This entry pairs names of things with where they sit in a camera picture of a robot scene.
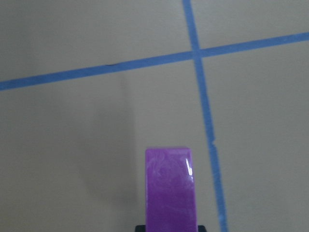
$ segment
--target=glossy purple surface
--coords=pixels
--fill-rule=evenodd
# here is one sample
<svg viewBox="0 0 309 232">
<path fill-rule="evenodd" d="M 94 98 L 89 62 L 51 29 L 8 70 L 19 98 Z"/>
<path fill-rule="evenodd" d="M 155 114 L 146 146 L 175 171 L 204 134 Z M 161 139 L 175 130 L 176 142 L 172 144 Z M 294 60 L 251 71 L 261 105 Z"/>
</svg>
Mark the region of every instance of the glossy purple surface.
<svg viewBox="0 0 309 232">
<path fill-rule="evenodd" d="M 146 150 L 146 231 L 197 232 L 191 150 Z"/>
</svg>

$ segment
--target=purple rectangular object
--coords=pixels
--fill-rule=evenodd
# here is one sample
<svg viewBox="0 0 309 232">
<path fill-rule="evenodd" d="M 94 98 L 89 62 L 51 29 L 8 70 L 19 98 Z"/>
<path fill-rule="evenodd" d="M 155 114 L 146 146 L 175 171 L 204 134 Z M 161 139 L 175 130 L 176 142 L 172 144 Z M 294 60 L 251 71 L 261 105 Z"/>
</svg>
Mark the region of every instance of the purple rectangular object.
<svg viewBox="0 0 309 232">
<path fill-rule="evenodd" d="M 146 150 L 146 232 L 197 232 L 191 150 Z"/>
</svg>

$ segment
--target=blue line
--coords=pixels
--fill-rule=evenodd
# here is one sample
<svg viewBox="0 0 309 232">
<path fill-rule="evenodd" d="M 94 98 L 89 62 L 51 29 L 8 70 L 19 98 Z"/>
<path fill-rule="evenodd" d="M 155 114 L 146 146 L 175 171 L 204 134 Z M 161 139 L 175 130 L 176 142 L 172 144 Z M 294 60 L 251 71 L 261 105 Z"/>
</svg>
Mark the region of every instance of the blue line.
<svg viewBox="0 0 309 232">
<path fill-rule="evenodd" d="M 212 57 L 223 54 L 242 52 L 247 50 L 253 50 L 264 47 L 272 47 L 283 44 L 291 44 L 302 41 L 309 40 L 309 32 L 294 34 L 294 35 L 285 35 L 280 37 L 274 37 L 263 40 L 255 40 L 244 43 L 235 43 L 230 45 L 224 45 L 219 47 L 206 48 L 201 50 L 202 57 Z"/>
<path fill-rule="evenodd" d="M 207 143 L 209 148 L 209 156 L 211 161 L 211 171 L 213 177 L 213 184 L 216 194 L 218 218 L 221 232 L 228 232 L 227 217 L 225 209 L 225 199 L 223 193 L 223 186 L 221 182 L 220 164 L 216 146 L 213 144 L 215 135 L 213 131 L 213 123 L 211 117 L 210 103 L 207 94 L 207 86 L 205 81 L 204 68 L 202 63 L 201 50 L 199 48 L 197 29 L 195 26 L 193 10 L 190 0 L 183 0 L 183 9 L 187 21 L 189 37 L 191 41 L 191 48 L 193 51 L 193 60 L 197 75 L 197 83 L 199 88 L 200 100 L 202 105 L 203 119 L 205 132 L 207 135 Z"/>
<path fill-rule="evenodd" d="M 0 82 L 0 91 L 12 88 L 21 88 L 21 87 L 34 86 L 57 81 L 76 79 L 93 75 L 145 68 L 190 59 L 192 59 L 192 52 L 180 52 L 170 55 L 126 61 L 114 65 L 101 65 L 90 68 L 24 77 Z"/>
</svg>

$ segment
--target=blue tape strip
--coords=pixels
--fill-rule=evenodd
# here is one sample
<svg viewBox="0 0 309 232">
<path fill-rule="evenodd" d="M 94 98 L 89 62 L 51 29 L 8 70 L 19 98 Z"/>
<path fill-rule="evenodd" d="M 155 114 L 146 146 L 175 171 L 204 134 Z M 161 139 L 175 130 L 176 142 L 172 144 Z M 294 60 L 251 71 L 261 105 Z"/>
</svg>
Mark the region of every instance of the blue tape strip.
<svg viewBox="0 0 309 232">
<path fill-rule="evenodd" d="M 211 161 L 211 171 L 213 177 L 213 184 L 216 194 L 218 218 L 221 232 L 228 232 L 225 199 L 223 193 L 223 186 L 221 182 L 220 164 L 218 159 L 218 152 L 216 146 L 213 144 L 215 141 L 215 135 L 213 131 L 213 123 L 211 117 L 210 103 L 207 94 L 207 86 L 205 81 L 204 68 L 202 63 L 201 50 L 199 48 L 197 29 L 195 26 L 193 10 L 190 0 L 183 0 L 183 8 L 187 21 L 189 37 L 191 41 L 191 48 L 193 51 L 193 60 L 195 65 L 195 71 L 197 75 L 197 83 L 199 88 L 199 95 L 202 105 L 203 119 L 205 132 L 207 136 L 207 143 L 209 149 L 209 156 Z"/>
<path fill-rule="evenodd" d="M 294 35 L 286 35 L 286 36 L 274 37 L 274 38 L 263 39 L 263 40 L 255 40 L 255 41 L 244 42 L 244 43 L 236 43 L 236 44 L 224 45 L 224 46 L 219 46 L 219 47 L 206 48 L 206 49 L 201 50 L 201 55 L 202 57 L 212 57 L 212 56 L 218 56 L 218 55 L 223 55 L 223 54 L 242 52 L 242 51 L 247 51 L 247 50 L 253 50 L 253 49 L 264 48 L 264 47 L 272 47 L 272 46 L 283 45 L 283 44 L 291 44 L 291 43 L 297 43 L 297 42 L 308 41 L 308 40 L 309 40 L 309 32 L 305 32 L 305 33 L 294 34 Z"/>
<path fill-rule="evenodd" d="M 145 68 L 190 59 L 192 59 L 192 52 L 180 52 L 170 55 L 126 61 L 114 65 L 101 65 L 84 69 L 76 69 L 64 72 L 57 72 L 57 73 L 55 72 L 50 74 L 24 77 L 20 79 L 13 79 L 0 82 L 0 91 L 12 88 L 21 88 L 21 87 L 34 86 L 57 81 L 76 79 L 93 75 Z"/>
</svg>

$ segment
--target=horizontal blue line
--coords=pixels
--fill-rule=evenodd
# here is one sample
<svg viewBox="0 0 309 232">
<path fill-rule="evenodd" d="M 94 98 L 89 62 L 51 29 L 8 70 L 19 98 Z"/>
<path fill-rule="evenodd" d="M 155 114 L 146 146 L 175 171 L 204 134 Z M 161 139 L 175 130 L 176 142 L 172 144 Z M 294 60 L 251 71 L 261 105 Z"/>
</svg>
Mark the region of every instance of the horizontal blue line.
<svg viewBox="0 0 309 232">
<path fill-rule="evenodd" d="M 137 59 L 132 61 L 125 61 L 113 65 L 101 65 L 83 69 L 69 70 L 64 72 L 55 72 L 50 74 L 43 74 L 37 76 L 24 77 L 0 82 L 0 91 L 21 88 L 27 86 L 34 86 L 46 84 L 57 81 L 64 81 L 76 78 L 82 78 L 93 75 L 100 75 L 106 73 L 121 72 L 132 69 L 145 68 L 155 65 L 174 63 L 192 59 L 192 52 L 181 52 L 170 55 Z"/>
<path fill-rule="evenodd" d="M 309 32 L 280 36 L 270 39 L 256 40 L 244 43 L 236 43 L 230 45 L 224 45 L 213 48 L 201 49 L 200 53 L 202 57 L 212 57 L 223 54 L 253 50 L 264 47 L 271 47 L 283 44 L 291 44 L 301 41 L 309 41 Z M 83 69 L 69 70 L 64 72 L 55 72 L 50 74 L 43 74 L 37 76 L 23 77 L 19 79 L 13 79 L 0 82 L 0 91 L 21 88 L 33 85 L 46 84 L 57 81 L 70 80 L 75 78 L 82 78 L 93 75 L 100 75 L 106 73 L 121 72 L 132 69 L 139 69 L 145 67 L 151 67 L 155 65 L 174 63 L 179 61 L 185 61 L 192 59 L 192 52 L 180 52 L 170 55 L 137 59 L 132 61 L 125 61 L 114 65 L 101 65 Z"/>
<path fill-rule="evenodd" d="M 294 35 L 285 35 L 269 39 L 254 40 L 244 43 L 235 43 L 219 47 L 205 48 L 201 49 L 201 55 L 202 57 L 213 57 L 223 54 L 242 52 L 247 50 L 254 50 L 258 48 L 272 47 L 283 44 L 292 44 L 308 40 L 309 40 L 309 32 L 305 32 Z"/>
</svg>

